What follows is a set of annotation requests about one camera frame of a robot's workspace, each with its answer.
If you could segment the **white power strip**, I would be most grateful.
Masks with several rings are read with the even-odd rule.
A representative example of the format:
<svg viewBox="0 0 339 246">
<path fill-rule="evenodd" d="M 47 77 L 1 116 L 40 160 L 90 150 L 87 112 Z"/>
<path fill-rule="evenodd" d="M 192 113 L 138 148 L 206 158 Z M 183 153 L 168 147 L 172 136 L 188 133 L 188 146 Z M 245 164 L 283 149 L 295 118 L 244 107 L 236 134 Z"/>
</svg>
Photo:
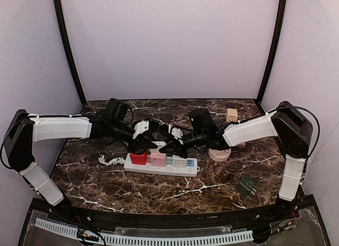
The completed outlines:
<svg viewBox="0 0 339 246">
<path fill-rule="evenodd" d="M 144 174 L 181 176 L 181 177 L 196 177 L 200 171 L 198 160 L 196 158 L 187 158 L 185 167 L 173 166 L 173 163 L 168 162 L 165 167 L 155 167 L 150 163 L 150 159 L 145 165 L 135 165 L 131 162 L 130 154 L 127 155 L 124 169 L 129 172 L 138 172 Z"/>
</svg>

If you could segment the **small white adapter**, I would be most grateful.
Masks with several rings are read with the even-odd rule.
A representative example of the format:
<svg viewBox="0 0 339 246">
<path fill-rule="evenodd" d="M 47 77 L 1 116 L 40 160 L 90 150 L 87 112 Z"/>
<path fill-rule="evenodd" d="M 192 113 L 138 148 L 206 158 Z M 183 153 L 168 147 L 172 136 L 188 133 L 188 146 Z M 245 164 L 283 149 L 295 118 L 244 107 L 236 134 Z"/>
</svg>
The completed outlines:
<svg viewBox="0 0 339 246">
<path fill-rule="evenodd" d="M 166 146 L 166 142 L 165 141 L 152 141 L 152 143 L 154 145 L 156 145 L 155 149 L 159 150 L 162 147 Z"/>
</svg>

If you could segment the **white cube tiger adapter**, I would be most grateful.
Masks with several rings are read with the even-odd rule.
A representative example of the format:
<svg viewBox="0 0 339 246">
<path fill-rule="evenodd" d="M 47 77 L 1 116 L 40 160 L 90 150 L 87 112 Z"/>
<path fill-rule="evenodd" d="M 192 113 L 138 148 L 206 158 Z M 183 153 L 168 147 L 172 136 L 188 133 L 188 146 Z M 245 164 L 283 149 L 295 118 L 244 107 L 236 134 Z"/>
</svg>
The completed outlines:
<svg viewBox="0 0 339 246">
<path fill-rule="evenodd" d="M 187 167 L 187 160 L 180 156 L 173 156 L 172 165 L 177 168 L 185 168 Z"/>
</svg>

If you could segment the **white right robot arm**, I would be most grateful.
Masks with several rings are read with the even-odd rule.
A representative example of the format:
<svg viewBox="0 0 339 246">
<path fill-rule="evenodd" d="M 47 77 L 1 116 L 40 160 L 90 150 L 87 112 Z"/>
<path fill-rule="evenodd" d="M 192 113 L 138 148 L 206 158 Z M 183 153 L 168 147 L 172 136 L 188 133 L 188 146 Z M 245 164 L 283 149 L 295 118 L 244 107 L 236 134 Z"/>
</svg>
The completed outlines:
<svg viewBox="0 0 339 246">
<path fill-rule="evenodd" d="M 188 157 L 190 148 L 205 146 L 224 151 L 242 143 L 276 137 L 280 140 L 285 158 L 283 179 L 278 198 L 293 201 L 306 172 L 307 161 L 314 149 L 310 147 L 312 123 L 302 114 L 303 107 L 283 101 L 262 115 L 217 126 L 210 112 L 196 109 L 189 113 L 192 128 L 184 134 L 177 125 L 161 125 L 158 131 L 166 138 L 162 153 Z"/>
</svg>

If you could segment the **pink round socket hub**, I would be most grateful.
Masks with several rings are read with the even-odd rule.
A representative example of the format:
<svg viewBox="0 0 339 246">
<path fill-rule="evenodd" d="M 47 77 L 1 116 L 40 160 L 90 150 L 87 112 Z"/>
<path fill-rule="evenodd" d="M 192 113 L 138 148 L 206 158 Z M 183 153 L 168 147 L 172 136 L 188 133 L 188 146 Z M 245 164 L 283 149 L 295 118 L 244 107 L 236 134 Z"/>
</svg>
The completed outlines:
<svg viewBox="0 0 339 246">
<path fill-rule="evenodd" d="M 226 150 L 214 150 L 209 149 L 208 151 L 209 157 L 216 162 L 225 162 L 229 159 L 231 155 L 231 149 Z"/>
</svg>

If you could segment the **pink cube socket adapter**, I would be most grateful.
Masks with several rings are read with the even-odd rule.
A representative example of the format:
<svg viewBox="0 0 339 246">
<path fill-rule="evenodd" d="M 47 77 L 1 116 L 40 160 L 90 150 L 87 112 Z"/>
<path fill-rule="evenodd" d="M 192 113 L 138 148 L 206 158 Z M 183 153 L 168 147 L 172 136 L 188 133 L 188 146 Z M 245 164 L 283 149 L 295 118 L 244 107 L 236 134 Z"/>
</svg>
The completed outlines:
<svg viewBox="0 0 339 246">
<path fill-rule="evenodd" d="M 153 167 L 166 167 L 166 154 L 160 152 L 152 152 L 150 161 Z"/>
</svg>

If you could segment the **red cube socket adapter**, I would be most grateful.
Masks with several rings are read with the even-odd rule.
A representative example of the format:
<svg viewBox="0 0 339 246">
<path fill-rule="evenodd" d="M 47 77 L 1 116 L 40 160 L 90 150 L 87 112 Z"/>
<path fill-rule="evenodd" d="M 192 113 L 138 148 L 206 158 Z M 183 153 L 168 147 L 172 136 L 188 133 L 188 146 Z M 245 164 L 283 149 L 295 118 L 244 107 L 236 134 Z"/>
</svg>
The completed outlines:
<svg viewBox="0 0 339 246">
<path fill-rule="evenodd" d="M 131 163 L 134 165 L 146 165 L 148 159 L 148 152 L 142 154 L 130 153 Z"/>
</svg>

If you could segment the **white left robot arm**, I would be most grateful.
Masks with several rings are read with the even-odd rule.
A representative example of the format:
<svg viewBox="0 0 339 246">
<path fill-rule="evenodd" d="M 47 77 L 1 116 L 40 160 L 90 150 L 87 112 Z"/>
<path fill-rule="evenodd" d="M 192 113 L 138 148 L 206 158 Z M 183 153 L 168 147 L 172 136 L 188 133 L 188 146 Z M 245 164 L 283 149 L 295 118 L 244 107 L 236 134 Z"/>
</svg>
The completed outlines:
<svg viewBox="0 0 339 246">
<path fill-rule="evenodd" d="M 112 138 L 134 154 L 156 148 L 153 133 L 159 124 L 152 119 L 126 122 L 126 114 L 132 111 L 129 104 L 115 98 L 96 113 L 39 115 L 19 109 L 4 135 L 1 162 L 6 169 L 23 177 L 52 207 L 70 207 L 66 194 L 50 178 L 52 163 L 39 162 L 40 158 L 55 157 L 56 149 L 49 148 L 51 154 L 46 151 L 38 154 L 38 151 L 48 142 L 102 138 Z"/>
</svg>

